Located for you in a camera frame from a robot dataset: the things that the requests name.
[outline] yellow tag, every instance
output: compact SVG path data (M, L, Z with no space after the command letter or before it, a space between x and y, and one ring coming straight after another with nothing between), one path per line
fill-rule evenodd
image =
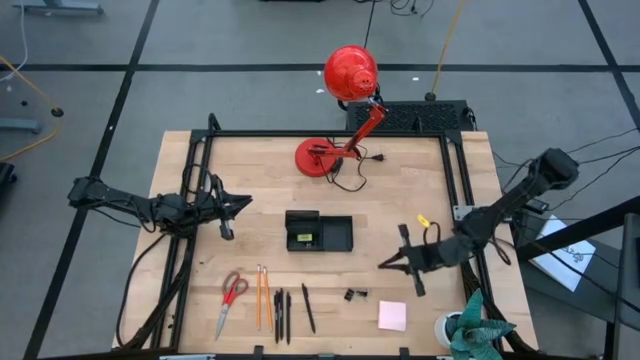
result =
M426 228L431 226L431 223L429 222L429 220L427 220L424 216L422 216L422 214L418 214L418 221L420 221L420 224L422 224L422 226Z
M298 241L311 241L313 234L298 234Z

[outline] orange pencil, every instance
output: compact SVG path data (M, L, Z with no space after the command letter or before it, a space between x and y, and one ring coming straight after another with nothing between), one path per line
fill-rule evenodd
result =
M267 313L269 314L269 329L273 331L273 315L271 314L271 295L269 295L269 276L267 276L267 267L262 267L264 273L264 291L267 296Z
M260 279L262 278L262 269L260 268L260 264L258 264L258 291L256 291L256 307L258 308L258 312L256 312L256 323L258 324L258 330L260 330L260 310L262 309L262 304L260 303L260 294L262 293L262 288L260 287Z

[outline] scissors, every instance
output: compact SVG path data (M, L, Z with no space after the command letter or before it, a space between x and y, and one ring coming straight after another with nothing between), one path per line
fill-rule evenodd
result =
M248 288L249 283L247 280L241 278L240 273L237 271L232 271L231 274L224 279L224 283L222 283L222 294L224 295L224 298L222 301L222 311L220 311L220 317L218 318L216 340L218 340L218 337L220 336L222 326L224 325L224 321L227 319L227 313L229 313L229 307L233 304L233 300L244 294Z

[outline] gray floor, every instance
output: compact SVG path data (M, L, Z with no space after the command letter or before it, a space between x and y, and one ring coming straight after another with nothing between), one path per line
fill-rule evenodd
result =
M27 16L30 63L126 64L149 1L101 1L102 18ZM422 8L425 1L419 1ZM640 64L635 0L591 1L594 14L620 64ZM336 47L361 43L369 5L348 0L324 3L263 3L257 0L161 0L141 63L261 64L322 63ZM431 13L392 16L376 7L369 48L381 63L435 63L453 1L436 0ZM0 55L22 59L19 12L0 5ZM486 0L468 2L446 61L458 64L604 65L577 1ZM0 358L23 354L74 212L66 194L74 177L88 174L120 88L119 72L28 72L66 111L60 135L12 160L20 181L0 207ZM383 72L386 100L420 100L430 72ZM640 95L640 74L624 74ZM49 109L19 81L0 84L2 116L38 118L43 134L54 124ZM325 93L322 77L304 72L138 72L120 118L102 177L110 185L147 193L161 134L204 127L216 113L228 129L340 129L345 116ZM549 146L575 148L634 127L608 73L445 72L440 99L466 99L493 148L520 162ZM20 105L27 100L28 105ZM42 135L0 133L0 154ZM578 153L589 159L637 145L638 134ZM613 161L581 167L577 184L546 199L557 204ZM640 158L633 155L556 211L584 217L640 190ZM513 169L500 170L504 181ZM598 240L619 246L619 232ZM41 356L108 350L118 301L131 264L136 231L90 214L83 228ZM540 348L552 354L602 352L604 323L544 296L528 294ZM627 331L631 354L640 336Z

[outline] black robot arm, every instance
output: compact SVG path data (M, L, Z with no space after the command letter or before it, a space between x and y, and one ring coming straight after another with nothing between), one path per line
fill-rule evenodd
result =
M422 296L425 292L419 271L434 271L442 266L452 267L467 261L471 254L484 249L496 226L505 218L547 190L567 188L577 177L577 162L560 149L548 149L531 161L529 173L518 185L493 205L477 208L456 223L450 238L411 246L406 225L400 225L404 246L378 268L401 270L412 275L418 296ZM391 264L403 257L408 259L408 264Z
M105 185L100 179L83 177L74 180L69 205L75 208L108 207L135 216L141 224L153 224L163 233L188 237L195 227L220 220L220 234L233 240L229 221L252 201L251 195L231 195L224 191L220 178L210 177L211 191L198 190L195 200L187 202L178 194L144 198Z

